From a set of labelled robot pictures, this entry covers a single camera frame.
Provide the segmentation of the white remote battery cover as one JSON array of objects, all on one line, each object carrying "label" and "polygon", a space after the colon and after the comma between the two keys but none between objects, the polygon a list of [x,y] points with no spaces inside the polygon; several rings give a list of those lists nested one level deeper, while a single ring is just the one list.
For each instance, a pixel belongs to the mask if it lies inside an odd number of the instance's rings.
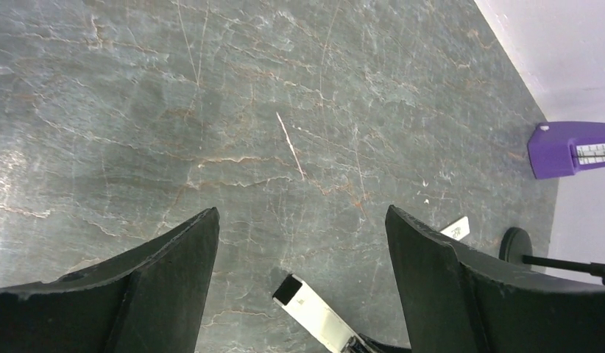
[{"label": "white remote battery cover", "polygon": [[462,216],[439,232],[449,238],[460,241],[470,234],[469,218],[467,216]]}]

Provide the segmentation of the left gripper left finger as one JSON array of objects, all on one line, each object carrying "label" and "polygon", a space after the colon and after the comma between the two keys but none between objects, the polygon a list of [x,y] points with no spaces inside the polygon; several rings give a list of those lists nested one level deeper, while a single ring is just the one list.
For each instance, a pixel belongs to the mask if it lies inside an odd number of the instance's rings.
[{"label": "left gripper left finger", "polygon": [[0,288],[0,352],[193,352],[218,245],[212,207],[53,282]]}]

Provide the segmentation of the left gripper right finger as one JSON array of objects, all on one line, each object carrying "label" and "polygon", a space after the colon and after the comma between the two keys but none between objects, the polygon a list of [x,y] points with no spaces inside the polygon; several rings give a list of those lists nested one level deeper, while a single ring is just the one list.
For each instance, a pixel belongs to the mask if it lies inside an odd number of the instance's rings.
[{"label": "left gripper right finger", "polygon": [[414,352],[605,352],[605,286],[492,257],[396,206],[385,227]]}]

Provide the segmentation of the white remote control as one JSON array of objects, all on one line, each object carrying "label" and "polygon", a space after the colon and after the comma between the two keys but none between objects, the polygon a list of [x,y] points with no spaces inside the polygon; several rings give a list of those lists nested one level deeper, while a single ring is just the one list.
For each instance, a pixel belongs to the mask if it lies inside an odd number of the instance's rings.
[{"label": "white remote control", "polygon": [[289,274],[272,299],[329,352],[372,352],[373,348],[345,323],[302,279]]}]

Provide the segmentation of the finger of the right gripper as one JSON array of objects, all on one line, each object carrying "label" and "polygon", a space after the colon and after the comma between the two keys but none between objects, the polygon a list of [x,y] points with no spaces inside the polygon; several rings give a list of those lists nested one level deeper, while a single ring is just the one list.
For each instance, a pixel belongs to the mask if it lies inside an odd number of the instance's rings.
[{"label": "finger of the right gripper", "polygon": [[359,335],[363,347],[366,352],[372,353],[412,353],[410,347],[395,346],[387,343],[382,343],[366,335]]}]

